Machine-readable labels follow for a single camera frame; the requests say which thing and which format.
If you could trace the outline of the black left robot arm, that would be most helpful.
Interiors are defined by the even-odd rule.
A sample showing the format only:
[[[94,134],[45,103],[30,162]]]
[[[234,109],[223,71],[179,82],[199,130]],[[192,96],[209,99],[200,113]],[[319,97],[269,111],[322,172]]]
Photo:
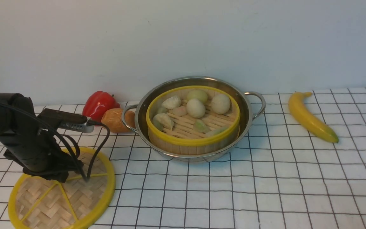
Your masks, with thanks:
[[[0,93],[0,142],[4,157],[26,175],[64,183],[71,171],[84,175],[64,136],[36,116],[32,100],[18,93]]]

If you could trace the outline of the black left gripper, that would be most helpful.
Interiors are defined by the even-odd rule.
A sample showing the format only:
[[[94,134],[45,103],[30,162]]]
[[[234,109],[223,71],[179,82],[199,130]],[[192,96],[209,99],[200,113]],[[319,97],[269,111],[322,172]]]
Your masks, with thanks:
[[[58,145],[51,131],[37,129],[30,134],[4,133],[4,157],[16,162],[26,175],[65,183],[69,172],[80,173],[83,163]]]

